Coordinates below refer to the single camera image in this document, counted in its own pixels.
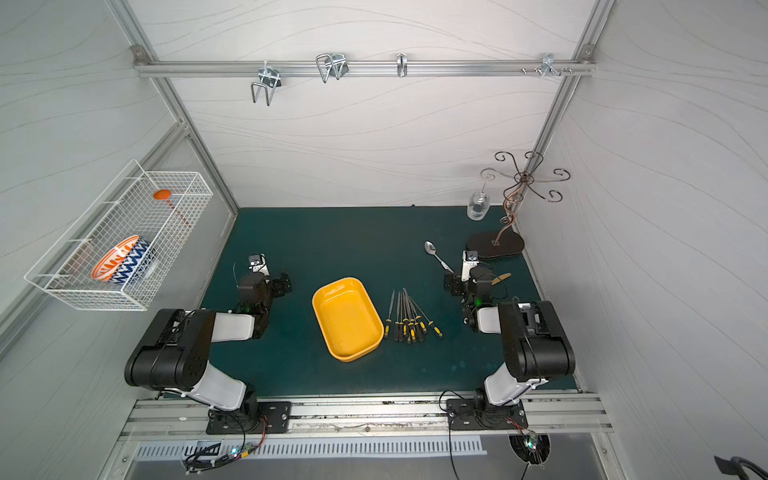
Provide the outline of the yellow plastic storage tray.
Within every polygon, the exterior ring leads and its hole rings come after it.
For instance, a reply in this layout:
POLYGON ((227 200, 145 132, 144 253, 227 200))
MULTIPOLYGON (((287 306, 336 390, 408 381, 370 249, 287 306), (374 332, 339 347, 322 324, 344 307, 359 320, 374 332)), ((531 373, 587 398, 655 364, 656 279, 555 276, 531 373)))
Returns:
POLYGON ((329 353, 340 362, 371 353, 383 340, 383 323, 357 278, 342 278, 319 288, 312 307, 329 353))

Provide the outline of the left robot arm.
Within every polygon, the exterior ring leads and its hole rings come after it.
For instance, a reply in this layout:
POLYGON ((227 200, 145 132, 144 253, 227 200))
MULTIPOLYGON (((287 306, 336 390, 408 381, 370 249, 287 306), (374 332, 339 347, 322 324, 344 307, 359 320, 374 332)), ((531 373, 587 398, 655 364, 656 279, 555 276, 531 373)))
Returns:
POLYGON ((213 366, 216 343, 257 340, 269 326, 273 301, 292 291, 287 273, 251 272, 237 285, 239 301, 229 312, 159 310, 124 368, 133 387, 187 396, 243 423, 259 419, 254 388, 213 366))

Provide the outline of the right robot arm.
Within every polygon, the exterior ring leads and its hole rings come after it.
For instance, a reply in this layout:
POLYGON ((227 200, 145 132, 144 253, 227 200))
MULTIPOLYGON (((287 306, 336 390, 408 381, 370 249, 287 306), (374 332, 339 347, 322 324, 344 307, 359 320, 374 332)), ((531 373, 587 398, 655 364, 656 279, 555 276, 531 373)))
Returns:
POLYGON ((546 300, 502 302, 492 295, 495 279, 483 266, 464 275, 447 270, 444 288, 461 298, 465 325, 501 338, 503 362, 480 391, 487 404, 507 407, 553 379, 572 375, 576 361, 554 305, 546 300))

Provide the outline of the wooden knife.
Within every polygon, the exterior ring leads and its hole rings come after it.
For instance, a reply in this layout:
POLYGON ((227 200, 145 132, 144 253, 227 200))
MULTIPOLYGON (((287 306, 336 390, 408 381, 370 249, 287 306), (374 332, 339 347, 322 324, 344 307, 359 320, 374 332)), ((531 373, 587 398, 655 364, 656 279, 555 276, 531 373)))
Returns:
POLYGON ((501 275, 497 276, 496 278, 494 278, 492 280, 492 285, 497 285, 497 284, 499 284, 501 282, 504 282, 505 280, 507 280, 510 277, 511 277, 511 273, 501 274, 501 275))

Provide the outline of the copper hook stand black base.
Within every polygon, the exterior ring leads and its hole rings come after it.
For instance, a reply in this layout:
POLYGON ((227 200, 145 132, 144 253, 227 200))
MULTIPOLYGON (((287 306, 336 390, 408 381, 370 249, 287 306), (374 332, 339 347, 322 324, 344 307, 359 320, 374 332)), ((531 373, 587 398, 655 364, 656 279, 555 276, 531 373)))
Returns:
POLYGON ((552 171, 551 179, 537 181, 535 179, 536 170, 544 161, 544 156, 537 151, 528 151, 525 153, 527 166, 521 168, 511 152, 498 151, 494 158, 503 162, 511 160, 515 167, 513 174, 503 173, 495 168, 488 167, 481 171, 481 177, 484 180, 492 181, 497 177, 504 177, 513 181, 512 185, 503 191, 503 201, 501 206, 504 215, 500 219, 501 227, 494 232, 481 232, 472 235, 466 243, 466 249, 476 251, 478 258, 482 261, 497 260, 502 258, 514 257, 521 254, 525 249, 525 240, 515 232, 513 227, 517 222, 518 211, 526 198, 527 194, 546 201, 547 203, 559 203, 563 200, 563 195, 556 189, 549 189, 544 195, 535 189, 536 183, 554 184, 566 182, 571 179, 571 173, 565 168, 555 168, 552 171))

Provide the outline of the green table mat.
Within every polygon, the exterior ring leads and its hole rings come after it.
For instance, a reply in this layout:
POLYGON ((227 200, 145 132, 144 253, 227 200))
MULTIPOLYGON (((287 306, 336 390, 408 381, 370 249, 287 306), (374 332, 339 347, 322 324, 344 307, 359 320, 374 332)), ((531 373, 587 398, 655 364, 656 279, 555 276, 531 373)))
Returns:
POLYGON ((479 222, 461 207, 244 209, 221 254, 203 304, 227 310, 250 255, 287 273, 292 292, 274 302, 260 339, 216 344, 212 363, 261 396, 470 391, 503 362, 501 339, 463 322, 460 301, 443 287, 443 268, 424 250, 431 241, 453 268, 468 238, 493 231, 500 212, 479 222), (386 339, 350 363, 329 353, 312 307, 322 286, 354 277, 386 318, 392 290, 406 289, 444 337, 386 339))

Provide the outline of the clear glass jar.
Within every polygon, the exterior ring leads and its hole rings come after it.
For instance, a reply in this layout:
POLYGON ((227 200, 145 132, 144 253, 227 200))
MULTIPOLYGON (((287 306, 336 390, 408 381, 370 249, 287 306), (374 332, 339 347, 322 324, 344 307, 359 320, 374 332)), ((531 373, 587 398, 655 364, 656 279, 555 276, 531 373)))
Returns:
POLYGON ((484 191, 474 192, 468 201, 467 217, 473 221, 481 221, 490 209, 490 197, 484 191))

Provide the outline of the blue patterned bowl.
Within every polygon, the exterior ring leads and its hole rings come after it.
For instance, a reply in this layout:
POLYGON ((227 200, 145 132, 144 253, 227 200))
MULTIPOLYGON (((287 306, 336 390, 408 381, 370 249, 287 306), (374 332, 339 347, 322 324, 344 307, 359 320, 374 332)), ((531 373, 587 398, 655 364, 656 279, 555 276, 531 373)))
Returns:
POLYGON ((154 252, 155 250, 151 242, 143 237, 139 237, 108 282, 116 285, 126 285, 137 281, 152 265, 154 252))

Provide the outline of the orange spoon in basket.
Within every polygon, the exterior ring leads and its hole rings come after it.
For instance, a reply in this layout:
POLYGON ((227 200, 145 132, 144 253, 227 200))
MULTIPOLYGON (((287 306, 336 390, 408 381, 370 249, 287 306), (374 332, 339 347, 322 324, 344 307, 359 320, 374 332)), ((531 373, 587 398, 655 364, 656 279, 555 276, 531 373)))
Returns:
POLYGON ((187 220, 187 218, 182 215, 176 208, 175 204, 171 201, 172 192, 168 189, 159 189, 154 192, 153 198, 158 201, 164 202, 170 210, 180 219, 180 221, 187 227, 190 228, 191 224, 187 220))

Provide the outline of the orange patterned bowl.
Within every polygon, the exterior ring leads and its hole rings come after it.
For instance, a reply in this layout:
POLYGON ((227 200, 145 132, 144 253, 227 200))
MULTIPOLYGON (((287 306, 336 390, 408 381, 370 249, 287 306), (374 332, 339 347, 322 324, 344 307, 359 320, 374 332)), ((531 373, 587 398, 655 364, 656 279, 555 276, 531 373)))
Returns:
POLYGON ((140 239, 139 235, 134 235, 114 246, 93 267, 90 274, 91 278, 99 281, 111 280, 140 239))

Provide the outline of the white vent strip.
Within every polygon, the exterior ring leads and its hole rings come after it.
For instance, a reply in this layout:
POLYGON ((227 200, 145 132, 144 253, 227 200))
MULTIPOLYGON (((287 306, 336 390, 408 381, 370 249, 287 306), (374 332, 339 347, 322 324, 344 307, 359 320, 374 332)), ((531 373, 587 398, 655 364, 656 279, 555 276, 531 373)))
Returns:
MULTIPOLYGON (((212 460, 232 452, 240 443, 224 440, 156 441, 141 443, 136 461, 180 461, 198 453, 212 460)), ((251 454, 263 459, 436 458, 480 456, 487 453, 477 435, 370 438, 270 438, 251 454)))

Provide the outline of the metal double hook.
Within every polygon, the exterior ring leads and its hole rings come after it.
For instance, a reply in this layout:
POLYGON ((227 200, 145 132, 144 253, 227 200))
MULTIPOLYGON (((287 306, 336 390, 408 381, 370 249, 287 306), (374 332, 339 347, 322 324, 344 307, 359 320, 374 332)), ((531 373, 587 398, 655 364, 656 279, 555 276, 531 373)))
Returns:
POLYGON ((250 85, 252 102, 257 103, 259 98, 263 96, 265 104, 270 106, 276 90, 281 86, 281 73, 265 62, 257 73, 257 80, 250 85))

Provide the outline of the small metal hook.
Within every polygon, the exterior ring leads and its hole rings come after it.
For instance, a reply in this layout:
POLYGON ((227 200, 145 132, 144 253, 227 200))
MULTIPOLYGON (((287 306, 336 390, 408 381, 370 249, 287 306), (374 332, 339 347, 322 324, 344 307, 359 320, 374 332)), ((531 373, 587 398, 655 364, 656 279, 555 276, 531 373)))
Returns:
POLYGON ((404 53, 399 53, 396 57, 396 73, 399 78, 405 78, 408 74, 408 58, 404 53))

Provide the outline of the metal loop hook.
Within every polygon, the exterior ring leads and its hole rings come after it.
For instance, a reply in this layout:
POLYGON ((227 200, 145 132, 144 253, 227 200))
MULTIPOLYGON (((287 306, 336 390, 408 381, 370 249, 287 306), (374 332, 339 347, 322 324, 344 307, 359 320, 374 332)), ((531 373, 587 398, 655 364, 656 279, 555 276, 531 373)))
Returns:
POLYGON ((340 80, 349 72, 346 56, 342 53, 320 54, 316 57, 315 64, 323 83, 327 83, 330 78, 340 80))

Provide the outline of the metal clamp hook right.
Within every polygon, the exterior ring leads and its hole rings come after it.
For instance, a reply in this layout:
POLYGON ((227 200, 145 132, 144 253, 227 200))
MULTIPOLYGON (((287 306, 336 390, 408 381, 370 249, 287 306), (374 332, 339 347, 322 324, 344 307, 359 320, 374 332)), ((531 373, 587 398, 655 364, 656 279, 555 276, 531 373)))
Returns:
POLYGON ((520 72, 523 75, 536 74, 540 78, 571 76, 574 73, 573 69, 570 67, 558 67, 556 65, 556 58, 552 53, 545 54, 542 57, 540 64, 535 68, 521 68, 520 72))

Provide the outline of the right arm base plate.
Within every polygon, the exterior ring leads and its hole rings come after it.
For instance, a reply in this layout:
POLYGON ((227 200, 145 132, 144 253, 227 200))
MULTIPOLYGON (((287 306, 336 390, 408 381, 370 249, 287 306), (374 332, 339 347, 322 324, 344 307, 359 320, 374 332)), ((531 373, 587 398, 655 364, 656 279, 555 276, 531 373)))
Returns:
POLYGON ((474 400, 453 398, 445 401, 450 427, 456 431, 527 430, 526 412, 521 402, 507 406, 478 405, 474 400))

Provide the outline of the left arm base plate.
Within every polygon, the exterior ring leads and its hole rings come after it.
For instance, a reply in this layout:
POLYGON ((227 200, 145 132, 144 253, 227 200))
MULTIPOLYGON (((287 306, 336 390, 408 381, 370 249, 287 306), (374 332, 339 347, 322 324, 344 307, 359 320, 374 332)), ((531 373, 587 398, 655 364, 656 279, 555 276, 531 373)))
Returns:
POLYGON ((244 404, 235 411, 212 409, 208 412, 205 433, 208 435, 236 435, 262 433, 284 434, 288 431, 293 404, 289 401, 244 404))

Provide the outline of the aluminium front rail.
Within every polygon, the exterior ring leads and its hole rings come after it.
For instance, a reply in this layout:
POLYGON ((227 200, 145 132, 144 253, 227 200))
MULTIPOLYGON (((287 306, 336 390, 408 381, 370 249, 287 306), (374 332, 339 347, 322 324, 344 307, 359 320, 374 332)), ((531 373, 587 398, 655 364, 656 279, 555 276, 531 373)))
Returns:
MULTIPOLYGON (((282 421, 288 437, 376 437, 443 435, 448 428, 446 403, 455 396, 429 393, 287 396, 291 404, 282 421)), ((516 433, 526 426, 537 433, 612 433, 611 419, 596 393, 543 390, 520 400, 521 413, 483 423, 495 433, 516 433)), ((118 438, 165 441, 210 438, 208 409, 190 400, 139 400, 118 438)))

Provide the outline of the aluminium rail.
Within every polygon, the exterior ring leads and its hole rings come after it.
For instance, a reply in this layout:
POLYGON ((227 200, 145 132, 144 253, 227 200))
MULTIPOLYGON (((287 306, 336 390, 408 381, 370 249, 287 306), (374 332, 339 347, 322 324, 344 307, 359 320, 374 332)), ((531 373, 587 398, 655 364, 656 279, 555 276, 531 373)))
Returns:
MULTIPOLYGON (((282 421, 288 437, 376 437, 443 435, 448 428, 446 403, 455 396, 429 393, 287 396, 291 404, 282 421)), ((612 433, 611 419, 596 393, 543 390, 520 400, 521 413, 483 423, 495 433, 516 433, 526 426, 537 433, 612 433)), ((139 400, 118 438, 165 441, 210 438, 208 409, 190 400, 139 400)))
MULTIPOLYGON (((137 65, 135 70, 144 78, 255 78, 267 62, 281 73, 283 79, 315 78, 319 71, 315 61, 157 61, 137 65)), ((399 78, 396 59, 348 60, 350 78, 399 78)), ((521 68, 532 69, 541 59, 534 60, 416 60, 408 58, 406 77, 539 77, 523 75, 521 68)), ((571 76, 588 76, 597 70, 594 62, 556 60, 560 68, 570 67, 571 76)))

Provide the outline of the aluminium top rail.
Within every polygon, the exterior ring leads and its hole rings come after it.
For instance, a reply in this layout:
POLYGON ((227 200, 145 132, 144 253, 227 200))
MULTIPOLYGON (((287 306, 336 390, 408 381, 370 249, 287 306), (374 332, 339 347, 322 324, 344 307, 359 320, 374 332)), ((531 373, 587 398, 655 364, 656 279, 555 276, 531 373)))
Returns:
MULTIPOLYGON (((283 79, 315 78, 319 71, 315 61, 157 61, 137 65, 135 70, 144 78, 255 78, 267 62, 281 73, 283 79)), ((396 59, 348 60, 350 78, 399 78, 396 59)), ((521 68, 532 69, 541 59, 534 60, 416 60, 408 58, 406 77, 539 77, 523 75, 521 68)), ((570 67, 571 76, 588 76, 597 70, 594 62, 556 60, 560 68, 570 67)))

